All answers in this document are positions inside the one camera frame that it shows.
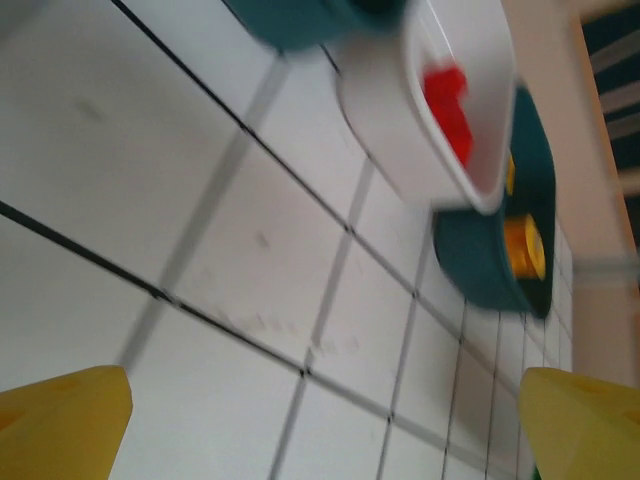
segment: tile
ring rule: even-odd
[[[527,435],[522,428],[520,429],[518,450],[518,480],[530,480],[532,478],[535,461],[529,440],[527,440]]]
[[[484,480],[484,472],[476,470],[451,455],[447,455],[446,462],[443,480]]]
[[[538,344],[540,349],[544,347],[545,324],[548,321],[541,321],[527,314],[526,330],[529,336]]]
[[[447,320],[456,332],[462,332],[464,297],[440,268],[433,247],[427,253],[420,294]]]
[[[548,355],[545,355],[542,362],[543,367],[558,368],[559,363]]]
[[[235,124],[109,2],[52,2],[0,63],[2,200],[157,281]]]
[[[382,480],[441,480],[444,451],[396,427],[391,430]]]
[[[513,476],[518,468],[519,425],[516,398],[496,382],[491,416],[489,465]]]
[[[573,295],[565,282],[560,282],[560,304],[558,315],[565,325],[571,325],[573,316]]]
[[[560,297],[562,291],[560,289],[564,279],[562,278],[562,274],[560,273],[560,265],[558,262],[554,262],[553,264],[553,285],[551,287],[551,295],[552,295],[552,304],[556,309],[560,308]]]
[[[467,305],[463,336],[473,350],[493,368],[498,345],[500,312]]]
[[[498,345],[497,373],[501,378],[518,388],[522,379],[522,356],[524,354],[524,324],[520,315],[501,314]]]
[[[416,306],[396,414],[446,439],[458,341]]]
[[[560,368],[573,371],[573,345],[564,328],[560,328]]]
[[[129,374],[135,406],[111,477],[267,478],[298,378],[166,307]]]
[[[335,72],[320,49],[291,60],[291,71],[259,132],[342,218],[365,159],[335,92]]]
[[[313,371],[389,408],[410,305],[400,284],[351,242]]]
[[[0,392],[113,364],[148,295],[0,217]]]
[[[302,361],[342,233],[254,145],[195,249],[178,293]]]
[[[560,270],[562,271],[562,276],[567,280],[567,283],[573,283],[573,255],[571,253],[571,248],[569,247],[569,242],[567,241],[566,236],[562,236],[562,257],[560,262]]]
[[[542,367],[543,364],[542,351],[530,337],[525,336],[523,373],[527,368]]]
[[[556,218],[556,232],[553,238],[553,252],[555,254],[556,262],[562,261],[562,237],[564,234],[562,233],[562,228],[560,227],[560,223]]]
[[[356,230],[413,285],[429,217],[404,203],[376,170]]]
[[[449,441],[485,461],[493,376],[465,349],[460,358]]]
[[[275,53],[255,40],[223,1],[123,3],[223,102],[245,114]]]
[[[385,426],[381,418],[308,383],[278,478],[375,478]]]
[[[560,328],[558,315],[552,309],[547,320],[547,330],[544,336],[544,353],[549,356],[555,365],[560,360]]]

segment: teal tray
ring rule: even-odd
[[[258,39],[299,50],[355,30],[384,32],[400,20],[406,0],[225,0]]]
[[[499,210],[483,216],[475,210],[438,213],[436,254],[444,272],[471,303],[487,309],[532,313],[545,319],[551,309],[556,216],[553,157],[533,99],[524,86],[516,92],[511,153],[514,191]],[[504,239],[507,215],[531,214],[545,251],[544,280],[517,280]]]

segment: white tile floor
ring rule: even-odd
[[[529,477],[523,368],[571,369],[560,228],[546,328],[465,306],[324,52],[220,0],[53,0],[0,62],[0,390],[123,363],[112,478]]]

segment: red toy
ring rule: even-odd
[[[460,106],[467,93],[467,77],[457,66],[429,70],[423,78],[424,97],[463,167],[467,167],[473,135]]]

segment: grout line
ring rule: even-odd
[[[413,295],[414,288],[413,286],[395,269],[389,261],[384,258],[378,251],[371,246],[371,244],[364,239],[358,232],[353,230],[353,238],[354,240],[369,254],[371,255],[378,264],[384,268],[389,275],[391,275],[395,280],[405,289],[410,295]]]
[[[127,7],[122,0],[111,0],[111,3],[118,9],[122,14],[127,17],[136,27],[138,27],[146,37],[151,40],[156,47],[158,47],[167,57],[176,64],[180,70],[184,72],[200,89],[211,99],[213,100],[222,110],[224,110],[227,115],[229,115],[238,126],[247,130],[247,126],[240,119],[238,114],[236,114],[226,103],[222,101],[222,99],[216,95],[213,90],[211,90],[207,84],[196,75],[193,70],[191,70],[186,63],[184,63],[180,58],[171,50],[160,38],[151,31],[151,29],[142,21],[138,16]]]
[[[289,442],[291,441],[291,436],[293,434],[293,427],[296,420],[298,419],[298,414],[300,413],[305,388],[306,382],[304,378],[304,372],[302,372],[300,378],[298,379],[298,383],[296,384],[296,389],[293,393],[293,398],[291,399],[289,412],[287,413],[284,426],[282,427],[282,433],[280,434],[278,447],[276,449],[275,457],[273,458],[273,463],[271,464],[271,470],[269,471],[269,480],[274,480],[280,475],[280,470],[282,469],[282,464],[284,463],[287,447],[289,446]]]
[[[486,473],[485,460],[483,460],[477,453],[471,452],[466,448],[460,447],[458,445],[450,444],[447,451],[447,457],[449,456],[456,458],[463,463],[466,463],[468,466],[475,470],[478,470],[481,475]]]
[[[418,292],[418,303],[438,322],[438,324],[444,328],[453,338],[460,341],[462,339],[462,326],[458,331],[453,325],[449,323],[447,317],[436,309],[429,300],[427,300],[420,292]]]
[[[425,271],[426,257],[429,252],[431,243],[431,222],[430,218],[427,218],[427,225],[422,237],[422,248],[420,249],[420,255],[418,256],[418,268],[414,279],[414,292],[412,294],[411,305],[409,307],[409,314],[405,325],[404,336],[402,339],[402,346],[400,347],[400,358],[398,360],[398,368],[396,369],[396,380],[393,385],[393,393],[391,394],[391,413],[387,419],[387,425],[385,427],[384,440],[382,443],[382,449],[380,451],[380,460],[378,462],[378,472],[376,474],[377,480],[382,480],[384,473],[384,466],[387,460],[387,451],[389,448],[389,441],[391,438],[391,427],[395,423],[396,419],[396,406],[398,404],[398,398],[400,396],[400,388],[402,385],[402,378],[404,377],[404,370],[409,353],[409,345],[411,343],[411,336],[413,334],[413,328],[416,321],[416,309],[418,307],[418,286],[422,282],[422,277]]]
[[[116,360],[116,364],[122,365],[129,375],[137,364],[144,345],[151,338],[163,310],[164,305],[158,299],[149,297],[142,314],[131,329],[127,343],[122,347]]]
[[[275,58],[244,117],[249,128],[257,130],[260,127],[284,86],[290,70],[291,66],[284,61],[282,56]]]
[[[187,268],[194,250],[202,240],[209,222],[233,182],[250,147],[250,138],[242,130],[238,131],[229,144],[218,167],[214,170],[205,187],[191,218],[183,230],[173,250],[167,266],[160,277],[160,286],[165,290],[175,290],[180,277]]]
[[[383,420],[388,420],[390,418],[390,410],[388,408],[377,404],[373,400],[369,400],[364,395],[350,390],[349,388],[340,385],[339,383],[333,381],[328,377],[319,375],[313,372],[313,370],[308,371],[307,377],[309,381],[325,388],[326,390],[329,390],[330,392],[333,392],[343,400],[346,400],[349,403],[352,403],[353,405],[366,410],[376,417],[379,417]]]
[[[280,65],[282,65],[282,62],[276,58],[251,102],[247,117],[253,118],[256,125],[264,116],[285,77],[286,71],[283,72]],[[227,146],[220,164],[212,173],[160,275],[160,287],[165,291],[174,291],[176,289],[193,256],[193,252],[204,237],[220,201],[238,173],[250,145],[251,137],[246,134],[245,130],[239,130]],[[159,315],[142,316],[138,320],[122,354],[123,361],[126,361],[131,367],[136,362],[136,356],[142,354],[158,320]]]
[[[382,443],[382,450],[380,452],[380,460],[378,462],[378,473],[376,475],[377,480],[382,479],[382,473],[384,471],[384,464],[387,458],[387,449],[389,446],[389,438],[391,437],[391,424],[394,421],[396,413],[396,405],[398,403],[398,397],[400,396],[400,386],[402,384],[402,377],[404,373],[405,363],[407,359],[407,353],[409,351],[409,343],[411,341],[411,334],[413,332],[413,325],[416,318],[416,306],[417,300],[414,296],[411,299],[411,305],[409,307],[409,315],[404,329],[404,336],[402,338],[402,346],[400,347],[400,358],[398,359],[398,367],[396,369],[396,380],[393,385],[393,393],[391,394],[391,414],[389,416],[384,441]]]
[[[272,156],[274,159],[278,160],[278,157],[276,157],[275,155],[272,155]],[[364,202],[364,198],[369,189],[369,185],[371,184],[371,178],[373,175],[373,171],[370,168],[367,168],[366,166],[367,163],[368,162],[365,161],[362,171],[360,172],[358,185],[356,187],[356,191],[354,192],[354,198],[352,200],[351,208],[349,210],[349,219],[354,222],[357,221],[360,215],[360,211],[362,210],[362,204]],[[288,168],[284,165],[284,163],[281,163],[281,165],[286,169]],[[298,180],[298,183],[300,185],[302,185],[303,187],[306,186],[306,184],[302,181],[302,179],[299,179],[298,177],[295,177],[295,178]],[[324,203],[324,201],[322,201],[321,205],[325,205],[327,209],[329,208],[329,206],[326,203]],[[276,447],[276,453],[273,458],[273,463],[271,465],[269,479],[275,479],[280,474],[280,470],[282,468],[282,464],[283,464],[287,449],[289,447],[289,442],[291,440],[291,435],[293,434],[295,421],[297,419],[298,412],[301,407],[301,403],[302,403],[301,392],[305,388],[307,376],[309,376],[310,378],[314,378],[316,383],[324,386],[328,390],[331,390],[337,393],[342,398],[345,398],[355,403],[356,405],[359,405],[361,408],[364,408],[365,410],[371,411],[370,408],[367,408],[367,407],[371,407],[368,399],[365,399],[364,397],[360,397],[355,392],[350,392],[346,389],[343,389],[342,387],[336,384],[333,384],[330,381],[324,381],[320,377],[315,376],[311,370],[311,365],[313,364],[313,360],[314,360],[314,349],[320,346],[322,333],[324,331],[327,320],[329,319],[329,312],[333,305],[333,300],[335,298],[336,292],[338,290],[338,285],[340,283],[340,277],[342,276],[342,272],[344,270],[344,266],[347,261],[347,256],[349,254],[350,247],[351,247],[351,242],[353,238],[351,233],[353,232],[353,229],[348,227],[346,223],[343,225],[343,228],[345,231],[342,235],[342,238],[340,239],[338,250],[336,252],[333,265],[331,266],[331,273],[329,274],[329,278],[327,279],[327,285],[325,287],[322,300],[320,302],[318,315],[316,317],[313,331],[310,337],[309,346],[307,347],[307,352],[305,354],[304,367],[303,367],[303,370],[301,371],[300,379],[298,380],[298,385],[296,387],[296,392],[299,391],[300,394],[294,395],[291,401],[291,407],[289,408],[289,412],[287,413],[287,419],[285,421],[282,434],[280,436],[280,440],[278,441],[278,445]],[[384,417],[386,417],[387,415],[386,412],[384,411],[381,414],[380,412],[377,412],[377,411],[373,411],[372,413],[377,414],[378,416],[384,416]]]
[[[489,475],[489,455],[491,452],[491,437],[493,436],[492,427],[493,427],[493,409],[495,407],[496,402],[496,390],[497,390],[497,378],[496,373],[498,371],[498,356],[500,354],[500,331],[502,330],[502,313],[498,314],[498,340],[496,342],[496,353],[494,355],[494,366],[493,366],[493,382],[491,385],[491,407],[489,409],[489,436],[487,438],[487,459],[485,461],[485,469],[484,476],[485,479]]]
[[[336,222],[344,228],[350,228],[347,222],[331,207],[311,186],[309,186],[280,156],[251,128],[248,133],[267,152],[271,158],[282,167],[291,178]]]
[[[460,330],[464,330],[464,325],[467,321],[467,309],[468,309],[468,303],[465,299],[465,305],[464,305],[464,313],[462,315],[462,326],[460,328]],[[458,380],[459,380],[459,376],[460,376],[460,364],[462,363],[462,338],[460,338],[458,340],[458,357],[456,358],[456,370],[455,370],[455,374],[453,376],[453,391],[451,392],[451,407],[449,408],[449,424],[447,425],[447,439],[446,439],[446,445],[445,445],[445,449],[444,449],[444,464],[442,467],[442,476],[441,476],[441,480],[444,480],[445,475],[446,475],[446,471],[447,471],[447,455],[448,452],[451,448],[451,427],[453,425],[453,414],[454,414],[454,409],[456,406],[456,393],[458,390]]]
[[[322,51],[324,52],[324,54],[327,57],[327,60],[329,60],[329,63],[331,64],[331,66],[333,67],[333,69],[336,71],[336,74],[339,76],[341,75],[340,72],[340,67],[338,67],[338,64],[336,63],[336,61],[334,60],[333,56],[331,55],[331,53],[329,53],[329,49],[325,46],[325,45],[321,45],[320,48],[322,48]]]
[[[371,182],[373,180],[374,172],[375,167],[373,163],[371,162],[371,160],[369,160],[369,158],[365,158],[362,165],[362,170],[360,171],[360,179],[358,180],[356,191],[353,194],[351,208],[349,209],[349,214],[347,217],[347,223],[354,226],[354,228],[358,223],[360,214],[362,213],[362,209],[364,208],[364,203],[371,188]]]
[[[333,299],[338,291],[338,285],[340,283],[340,277],[346,264],[347,256],[351,250],[351,235],[348,232],[342,234],[340,244],[338,245],[338,251],[336,252],[333,265],[331,267],[331,273],[327,280],[327,286],[324,290],[324,295],[320,302],[320,309],[316,316],[313,331],[310,337],[310,347],[307,348],[307,353],[304,360],[305,368],[309,368],[313,364],[314,350],[321,347],[322,334],[324,332],[325,325],[329,319],[329,312],[333,306]]]
[[[387,425],[384,429],[384,438],[382,439],[382,448],[380,449],[380,460],[378,460],[378,470],[376,472],[376,480],[382,480],[384,474],[384,466],[387,462],[387,451],[389,450],[389,442],[391,441],[391,416],[387,418]]]
[[[526,357],[527,357],[527,333],[525,328],[524,338],[522,339],[522,366],[520,367],[520,374],[524,375],[524,366],[526,365]],[[516,452],[516,478],[518,477],[518,472],[520,471],[520,436],[522,435],[522,424],[518,421],[518,441],[517,441],[517,452]]]
[[[542,366],[544,367],[544,361],[545,358],[547,357],[547,327],[549,326],[549,323],[551,322],[551,315],[549,317],[547,317],[547,320],[544,322],[544,336],[543,336],[543,342],[542,342]]]
[[[207,313],[202,312],[197,307],[190,305],[189,303],[184,302],[181,299],[178,299],[177,297],[169,297],[168,295],[165,295],[162,298],[162,300],[165,300],[169,305],[173,306],[174,308],[176,308],[177,310],[180,310],[183,313],[186,313],[188,316],[194,318],[195,320],[199,320],[215,328],[218,332],[237,340],[239,343],[250,346],[258,353],[261,353],[269,357],[271,360],[275,360],[276,363],[282,365],[283,367],[289,370],[294,370],[296,372],[303,371],[302,365],[300,365],[299,363],[287,358],[281,353],[278,353],[277,351],[273,350],[271,347],[265,346],[257,342],[256,340],[253,340],[252,338],[246,336],[243,332],[239,331],[238,329],[224,322],[223,320],[212,317]]]
[[[483,370],[490,375],[493,375],[495,365],[491,365],[490,361],[480,353],[477,347],[475,347],[469,339],[463,338],[461,342],[462,348],[467,352],[476,362],[480,364]]]
[[[393,425],[429,445],[440,448],[443,451],[447,448],[447,441],[440,435],[401,415],[395,415],[393,417]]]
[[[527,340],[527,333],[526,333],[526,324],[525,321],[523,320],[524,315],[520,315],[520,322],[522,324],[522,345],[520,350],[522,351],[522,362],[520,362],[520,376],[522,376],[522,369],[524,367],[524,356],[525,356],[525,352],[524,352],[524,346]],[[502,386],[507,390],[507,392],[509,392],[513,397],[516,398],[516,400],[518,399],[518,395],[519,395],[519,386],[515,385],[511,382],[511,380],[509,378],[507,378],[507,376],[504,374],[504,372],[502,372],[499,368],[497,369],[497,376],[496,376],[496,380],[498,380]]]
[[[31,230],[33,233],[40,235],[41,237],[47,240],[50,240],[51,242],[55,243],[59,247],[62,247],[68,252],[76,254],[84,258],[88,262],[93,263],[98,267],[101,267],[102,269],[112,273],[117,277],[120,277],[120,279],[124,280],[125,282],[141,290],[146,290],[152,296],[163,295],[162,290],[156,287],[155,285],[153,285],[152,283],[144,280],[143,278],[137,276],[136,274],[130,272],[129,270],[126,270],[125,268],[121,267],[117,263],[114,263],[111,260],[108,260],[102,255],[99,255],[94,251],[89,250],[88,248],[80,245],[78,242],[72,240],[66,235],[63,235],[57,232],[56,230],[45,225],[44,223],[41,223],[35,218],[25,213],[22,213],[21,211],[17,210],[16,208],[12,207],[11,205],[3,201],[0,201],[0,215],[8,218],[9,220],[17,223],[18,225],[21,225],[22,227],[28,230]]]

